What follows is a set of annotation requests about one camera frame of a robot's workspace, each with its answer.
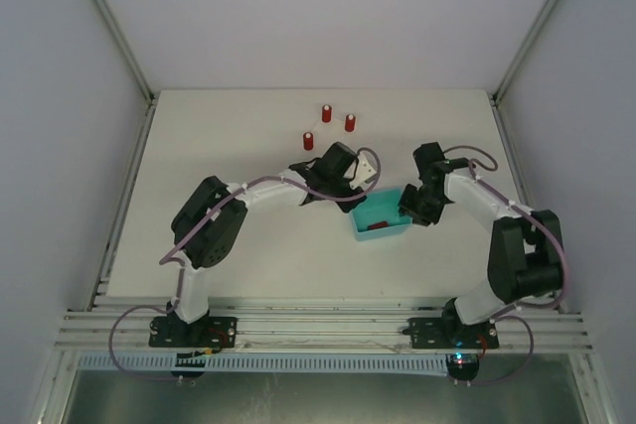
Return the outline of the teal plastic bin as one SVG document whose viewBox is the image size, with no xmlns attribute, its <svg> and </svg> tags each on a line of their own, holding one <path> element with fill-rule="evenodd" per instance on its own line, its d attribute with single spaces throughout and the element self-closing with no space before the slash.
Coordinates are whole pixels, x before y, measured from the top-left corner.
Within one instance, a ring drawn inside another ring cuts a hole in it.
<svg viewBox="0 0 636 424">
<path fill-rule="evenodd" d="M 411 226 L 412 219 L 407 215 L 399 214 L 398 201 L 402 191 L 403 189 L 401 188 L 373 191 L 367 195 L 364 202 L 349 212 L 354 237 L 357 241 L 362 242 L 399 235 Z M 390 226 L 367 230 L 368 225 L 383 220 L 387 221 Z"/>
</svg>

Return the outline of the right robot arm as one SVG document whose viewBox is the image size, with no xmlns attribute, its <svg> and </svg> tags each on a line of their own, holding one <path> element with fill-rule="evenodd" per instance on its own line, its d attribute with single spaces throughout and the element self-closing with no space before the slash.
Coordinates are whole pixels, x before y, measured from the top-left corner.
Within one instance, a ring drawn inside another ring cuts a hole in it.
<svg viewBox="0 0 636 424">
<path fill-rule="evenodd" d="M 554 308 L 563 299 L 568 272 L 556 214 L 536 211 L 487 184 L 477 169 L 498 163 L 446 157 L 437 142 L 413 152 L 420 186 L 405 186 L 398 210 L 421 226 L 439 223 L 444 209 L 460 206 L 490 233 L 486 278 L 473 290 L 449 300 L 441 330 L 453 345 L 517 306 Z"/>
</svg>

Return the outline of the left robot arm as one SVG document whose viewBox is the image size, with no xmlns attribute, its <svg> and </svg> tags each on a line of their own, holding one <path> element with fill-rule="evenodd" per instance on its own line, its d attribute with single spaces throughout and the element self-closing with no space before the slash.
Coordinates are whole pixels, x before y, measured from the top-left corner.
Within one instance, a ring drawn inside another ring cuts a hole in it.
<svg viewBox="0 0 636 424">
<path fill-rule="evenodd" d="M 160 259 L 179 266 L 167 312 L 187 325 L 208 315 L 205 273 L 228 257 L 249 212 L 327 201 L 349 213 L 367 199 L 379 175 L 377 153 L 336 142 L 321 157 L 248 183 L 206 178 L 173 218 L 174 246 Z"/>
</svg>

